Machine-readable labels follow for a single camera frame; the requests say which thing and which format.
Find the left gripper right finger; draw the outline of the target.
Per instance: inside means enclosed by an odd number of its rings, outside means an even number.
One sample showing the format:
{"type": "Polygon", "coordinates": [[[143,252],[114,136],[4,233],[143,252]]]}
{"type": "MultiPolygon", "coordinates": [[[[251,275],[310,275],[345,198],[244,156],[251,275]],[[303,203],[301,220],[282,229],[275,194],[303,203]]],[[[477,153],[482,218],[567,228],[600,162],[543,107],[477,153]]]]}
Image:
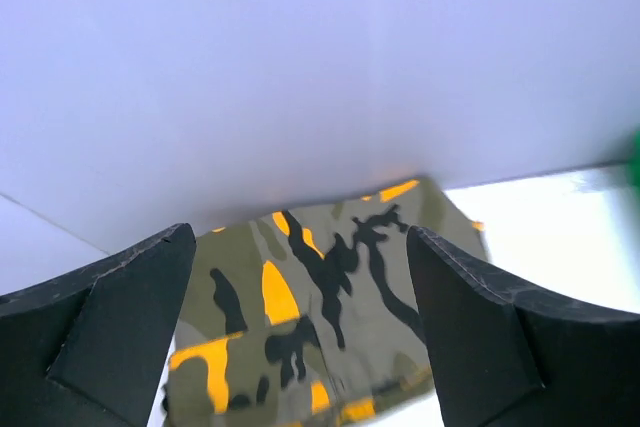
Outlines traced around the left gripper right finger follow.
{"type": "Polygon", "coordinates": [[[639,423],[639,317],[580,301],[414,227],[407,256],[448,426],[639,423]]]}

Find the camouflage yellow green trousers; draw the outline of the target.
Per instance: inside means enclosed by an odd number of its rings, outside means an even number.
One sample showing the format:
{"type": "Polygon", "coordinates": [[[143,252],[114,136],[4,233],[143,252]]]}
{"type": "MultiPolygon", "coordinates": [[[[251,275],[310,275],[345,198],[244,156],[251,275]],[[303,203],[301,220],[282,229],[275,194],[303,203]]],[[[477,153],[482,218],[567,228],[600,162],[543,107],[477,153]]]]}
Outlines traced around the camouflage yellow green trousers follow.
{"type": "Polygon", "coordinates": [[[198,237],[165,424],[342,426],[431,393],[412,227],[486,255],[480,227],[426,177],[198,237]]]}

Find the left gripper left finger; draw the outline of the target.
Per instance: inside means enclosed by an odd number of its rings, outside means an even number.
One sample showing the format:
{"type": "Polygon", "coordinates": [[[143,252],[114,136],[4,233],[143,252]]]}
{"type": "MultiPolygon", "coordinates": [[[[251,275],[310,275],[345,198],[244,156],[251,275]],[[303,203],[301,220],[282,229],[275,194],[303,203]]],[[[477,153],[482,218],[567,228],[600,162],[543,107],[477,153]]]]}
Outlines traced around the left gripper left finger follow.
{"type": "Polygon", "coordinates": [[[176,224],[2,295],[2,425],[146,425],[195,250],[176,224]]]}

